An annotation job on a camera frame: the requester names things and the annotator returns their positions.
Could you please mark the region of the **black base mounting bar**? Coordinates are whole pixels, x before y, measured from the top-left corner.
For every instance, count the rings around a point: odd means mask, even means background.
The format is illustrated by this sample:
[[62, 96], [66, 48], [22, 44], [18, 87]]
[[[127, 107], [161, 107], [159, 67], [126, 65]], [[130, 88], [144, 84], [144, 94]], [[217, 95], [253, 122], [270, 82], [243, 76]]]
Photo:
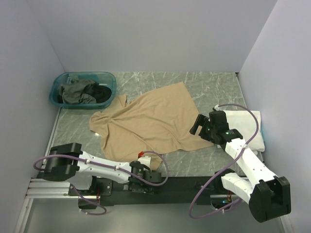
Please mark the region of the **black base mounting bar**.
[[210, 176], [169, 177], [162, 186], [127, 187], [105, 178], [94, 178], [91, 188], [79, 190], [85, 198], [99, 198], [104, 206], [134, 204], [181, 204], [191, 203]]

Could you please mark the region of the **folded white t shirt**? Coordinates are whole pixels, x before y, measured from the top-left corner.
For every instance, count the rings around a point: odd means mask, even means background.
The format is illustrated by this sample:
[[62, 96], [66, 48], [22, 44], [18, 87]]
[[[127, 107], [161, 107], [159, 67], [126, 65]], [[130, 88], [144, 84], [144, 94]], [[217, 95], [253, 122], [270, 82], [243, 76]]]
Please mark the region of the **folded white t shirt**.
[[[246, 141], [249, 140], [257, 128], [255, 120], [251, 116], [251, 114], [246, 110], [244, 111], [224, 110], [224, 112], [226, 114], [226, 119], [229, 124], [229, 128], [238, 130]], [[261, 113], [260, 111], [252, 111], [252, 113], [254, 114], [254, 116], [258, 121], [259, 131], [256, 134], [255, 138], [248, 144], [248, 146], [255, 153], [264, 152], [265, 144], [261, 135]]]

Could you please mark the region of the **grey green t shirt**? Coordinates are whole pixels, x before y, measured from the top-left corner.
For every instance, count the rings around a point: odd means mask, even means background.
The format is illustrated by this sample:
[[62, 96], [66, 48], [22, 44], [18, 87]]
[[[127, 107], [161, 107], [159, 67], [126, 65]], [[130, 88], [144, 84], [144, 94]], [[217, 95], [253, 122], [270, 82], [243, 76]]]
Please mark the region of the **grey green t shirt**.
[[77, 79], [71, 83], [61, 84], [58, 88], [63, 103], [66, 104], [95, 104], [96, 100], [91, 96], [91, 89], [98, 82], [92, 79]]

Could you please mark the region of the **teal plastic laundry basket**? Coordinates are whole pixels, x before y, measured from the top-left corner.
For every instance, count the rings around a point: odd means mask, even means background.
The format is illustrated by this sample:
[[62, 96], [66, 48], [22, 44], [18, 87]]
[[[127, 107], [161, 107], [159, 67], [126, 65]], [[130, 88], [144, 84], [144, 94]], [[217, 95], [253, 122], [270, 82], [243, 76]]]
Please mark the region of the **teal plastic laundry basket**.
[[116, 78], [109, 72], [67, 72], [54, 80], [49, 100], [66, 109], [104, 109], [116, 90]]

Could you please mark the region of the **black t shirt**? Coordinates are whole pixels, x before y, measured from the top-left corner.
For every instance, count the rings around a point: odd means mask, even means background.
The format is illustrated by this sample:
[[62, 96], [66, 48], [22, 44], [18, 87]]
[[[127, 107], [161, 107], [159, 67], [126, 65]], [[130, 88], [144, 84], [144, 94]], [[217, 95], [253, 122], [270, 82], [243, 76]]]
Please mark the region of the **black t shirt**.
[[106, 102], [112, 94], [112, 90], [104, 85], [94, 85], [91, 89], [91, 96], [96, 100], [96, 103]]

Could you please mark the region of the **aluminium frame rail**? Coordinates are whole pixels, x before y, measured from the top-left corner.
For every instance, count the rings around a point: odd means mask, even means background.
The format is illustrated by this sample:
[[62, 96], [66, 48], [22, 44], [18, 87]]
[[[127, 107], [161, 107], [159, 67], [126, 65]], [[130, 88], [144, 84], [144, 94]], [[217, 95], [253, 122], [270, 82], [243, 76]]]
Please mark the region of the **aluminium frame rail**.
[[67, 198], [70, 183], [51, 182], [44, 179], [31, 179], [25, 198], [27, 199], [61, 199]]

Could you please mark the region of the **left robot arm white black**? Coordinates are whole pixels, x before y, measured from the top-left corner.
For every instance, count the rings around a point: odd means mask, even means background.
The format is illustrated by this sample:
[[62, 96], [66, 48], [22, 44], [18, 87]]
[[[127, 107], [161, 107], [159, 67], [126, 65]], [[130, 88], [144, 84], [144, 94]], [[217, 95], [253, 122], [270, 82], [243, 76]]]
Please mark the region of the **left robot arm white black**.
[[131, 162], [115, 162], [81, 150], [78, 143], [52, 147], [50, 154], [34, 162], [38, 177], [51, 182], [70, 182], [77, 190], [92, 195], [97, 178], [125, 184], [133, 192], [149, 193], [168, 178], [151, 169], [151, 151], [142, 151]]

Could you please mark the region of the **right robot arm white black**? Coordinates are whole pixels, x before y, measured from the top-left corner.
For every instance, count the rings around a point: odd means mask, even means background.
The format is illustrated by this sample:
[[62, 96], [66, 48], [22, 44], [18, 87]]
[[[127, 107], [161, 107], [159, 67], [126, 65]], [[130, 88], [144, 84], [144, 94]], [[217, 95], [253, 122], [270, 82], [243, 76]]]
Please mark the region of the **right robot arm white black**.
[[257, 222], [265, 222], [291, 212], [291, 189], [288, 179], [279, 177], [257, 157], [249, 143], [259, 133], [259, 122], [253, 112], [255, 132], [244, 137], [246, 131], [241, 124], [234, 123], [248, 110], [221, 111], [215, 107], [208, 116], [199, 114], [190, 129], [190, 134], [198, 134], [202, 139], [216, 144], [237, 164], [245, 178], [226, 166], [215, 173], [201, 188], [191, 204], [195, 204], [208, 186], [217, 193], [229, 191], [238, 196], [239, 201], [248, 204], [252, 216]]

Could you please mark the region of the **beige t shirt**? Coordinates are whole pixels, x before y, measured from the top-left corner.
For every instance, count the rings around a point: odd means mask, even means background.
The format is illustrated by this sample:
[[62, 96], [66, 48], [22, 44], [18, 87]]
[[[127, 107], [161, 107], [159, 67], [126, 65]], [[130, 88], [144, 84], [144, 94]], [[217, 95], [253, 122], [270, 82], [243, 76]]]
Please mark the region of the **beige t shirt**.
[[148, 91], [132, 101], [118, 95], [110, 106], [94, 113], [91, 131], [101, 136], [108, 160], [132, 162], [142, 151], [159, 154], [212, 147], [190, 134], [199, 112], [183, 82]]

